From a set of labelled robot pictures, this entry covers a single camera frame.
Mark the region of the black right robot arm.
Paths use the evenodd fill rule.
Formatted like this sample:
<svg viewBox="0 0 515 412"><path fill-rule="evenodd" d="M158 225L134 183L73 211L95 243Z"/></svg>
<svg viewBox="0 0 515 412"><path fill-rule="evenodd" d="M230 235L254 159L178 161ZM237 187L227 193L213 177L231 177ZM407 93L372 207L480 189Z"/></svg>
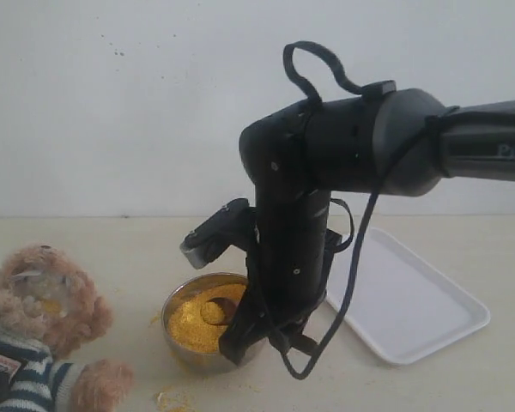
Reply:
<svg viewBox="0 0 515 412"><path fill-rule="evenodd" d="M367 224L382 195L419 197L453 177L515 182L515 100L445 106L411 88L301 101L247 126L239 153L256 199L239 245L249 285L220 352L237 364L268 339L315 364L341 324L336 318L320 341L303 332L341 250L327 228L332 193L366 193Z"/></svg>

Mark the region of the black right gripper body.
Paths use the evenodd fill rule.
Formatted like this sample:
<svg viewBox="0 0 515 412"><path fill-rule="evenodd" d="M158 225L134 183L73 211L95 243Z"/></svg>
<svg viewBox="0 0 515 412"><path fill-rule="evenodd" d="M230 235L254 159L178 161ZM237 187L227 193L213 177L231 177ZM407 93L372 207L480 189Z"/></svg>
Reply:
<svg viewBox="0 0 515 412"><path fill-rule="evenodd" d="M219 337L219 352L234 365L245 364L264 340L280 354L292 348L311 355L318 342L303 332L325 297L321 274L228 274L230 284L244 287L233 316Z"/></svg>

